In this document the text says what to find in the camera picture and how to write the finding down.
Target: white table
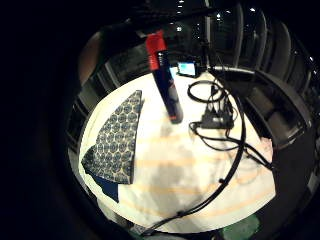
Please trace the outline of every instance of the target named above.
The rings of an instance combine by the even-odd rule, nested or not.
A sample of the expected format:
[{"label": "white table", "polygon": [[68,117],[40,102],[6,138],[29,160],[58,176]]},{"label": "white table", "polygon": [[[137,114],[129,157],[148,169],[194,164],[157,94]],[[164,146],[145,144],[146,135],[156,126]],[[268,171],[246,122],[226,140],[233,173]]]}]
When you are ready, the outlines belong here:
[{"label": "white table", "polygon": [[[86,185],[103,208],[144,227],[150,227],[179,210],[186,210],[205,200],[219,186],[218,180],[228,173],[237,150],[218,152],[205,146],[188,130],[188,124],[199,121],[205,104],[192,101],[188,85],[197,79],[175,75],[175,85],[184,112],[182,123],[170,123],[152,74],[137,78],[105,97],[96,106],[85,127],[80,147],[79,171]],[[198,79],[213,80],[208,73]],[[131,185],[119,185],[119,203],[106,196],[92,177],[85,173],[81,159],[95,144],[99,130],[127,97],[142,90],[145,100],[141,110]],[[210,87],[199,85],[192,90],[207,98]],[[246,118],[247,142],[257,148],[269,161],[272,151],[266,148]],[[223,137],[223,130],[203,133]],[[241,119],[237,118],[231,136],[240,138]],[[225,148],[226,143],[213,143]],[[248,217],[275,196],[273,175],[254,161],[243,158],[235,176],[225,190],[203,210],[173,220],[158,230],[172,233],[203,232],[225,227]]]}]

